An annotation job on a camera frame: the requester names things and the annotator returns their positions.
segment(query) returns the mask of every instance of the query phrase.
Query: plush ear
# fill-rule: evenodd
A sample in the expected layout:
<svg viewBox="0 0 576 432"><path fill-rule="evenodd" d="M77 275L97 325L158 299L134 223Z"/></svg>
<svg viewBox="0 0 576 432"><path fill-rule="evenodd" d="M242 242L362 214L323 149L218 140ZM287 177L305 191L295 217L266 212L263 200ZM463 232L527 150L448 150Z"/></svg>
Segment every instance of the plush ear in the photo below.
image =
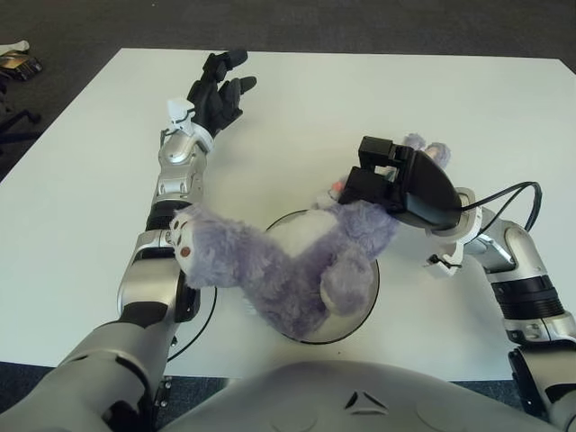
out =
<svg viewBox="0 0 576 432"><path fill-rule="evenodd" d="M415 150L422 150L426 146L426 141L420 137L417 133L411 133L404 137L402 146L412 147Z"/></svg>
<svg viewBox="0 0 576 432"><path fill-rule="evenodd" d="M445 169L450 162L451 152L450 148L446 144L442 144L441 142L433 142L424 152L429 155L432 160L434 160L439 167Z"/></svg>

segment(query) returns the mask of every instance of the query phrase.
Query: gray floor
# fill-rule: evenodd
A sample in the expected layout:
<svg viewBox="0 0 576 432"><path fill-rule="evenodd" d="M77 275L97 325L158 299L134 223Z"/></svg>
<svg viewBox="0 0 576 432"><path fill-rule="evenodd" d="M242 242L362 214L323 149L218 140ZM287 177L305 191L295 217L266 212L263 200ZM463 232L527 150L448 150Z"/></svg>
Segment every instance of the gray floor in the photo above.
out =
<svg viewBox="0 0 576 432"><path fill-rule="evenodd" d="M14 104L42 114L40 128L121 47L541 57L576 71L574 0L0 0L0 23L0 43L27 39L45 67L32 81L9 86ZM166 65L158 79L169 73ZM196 75L191 71L191 79ZM3 147L0 179L31 144ZM0 412L46 372L0 364ZM221 386L177 380L160 420ZM466 386L518 406L511 382Z"/></svg>

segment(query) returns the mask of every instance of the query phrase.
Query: chair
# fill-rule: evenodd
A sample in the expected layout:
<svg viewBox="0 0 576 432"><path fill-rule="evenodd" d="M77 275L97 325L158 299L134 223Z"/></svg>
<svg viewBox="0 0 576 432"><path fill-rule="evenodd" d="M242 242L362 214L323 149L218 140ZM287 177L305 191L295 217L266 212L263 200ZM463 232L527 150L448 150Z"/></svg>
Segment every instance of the chair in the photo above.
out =
<svg viewBox="0 0 576 432"><path fill-rule="evenodd" d="M0 145L9 142L21 142L27 140L36 140L42 131L24 132L24 133L6 133L12 128L20 119L26 117L32 124L40 122L41 117L39 114L32 113L28 110L21 110L15 112L12 106L5 100L6 85L0 80Z"/></svg>

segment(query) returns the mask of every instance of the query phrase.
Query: plush leg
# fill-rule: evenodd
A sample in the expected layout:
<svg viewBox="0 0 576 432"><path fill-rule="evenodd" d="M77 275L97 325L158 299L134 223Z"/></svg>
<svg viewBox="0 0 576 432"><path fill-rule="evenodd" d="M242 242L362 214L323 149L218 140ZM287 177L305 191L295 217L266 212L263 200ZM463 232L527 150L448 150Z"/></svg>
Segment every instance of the plush leg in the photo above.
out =
<svg viewBox="0 0 576 432"><path fill-rule="evenodd" d="M340 252L334 264L322 274L320 297L330 312L352 315L368 306L373 281L368 258L358 247L350 247Z"/></svg>

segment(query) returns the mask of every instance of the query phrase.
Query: stuffed animal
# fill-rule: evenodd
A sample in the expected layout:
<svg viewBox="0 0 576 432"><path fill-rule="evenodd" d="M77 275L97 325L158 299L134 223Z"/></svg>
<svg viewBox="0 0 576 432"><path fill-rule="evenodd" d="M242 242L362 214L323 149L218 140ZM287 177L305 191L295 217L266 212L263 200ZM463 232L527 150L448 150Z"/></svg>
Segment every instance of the stuffed animal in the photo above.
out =
<svg viewBox="0 0 576 432"><path fill-rule="evenodd" d="M416 150L424 140L410 134ZM426 152L442 168L444 144ZM331 315L350 316L371 307L371 263L390 244L398 221L369 202L338 204L342 183L311 210L268 232L222 218L201 204L178 211L170 222L175 257L189 286L243 289L275 329L301 340Z"/></svg>

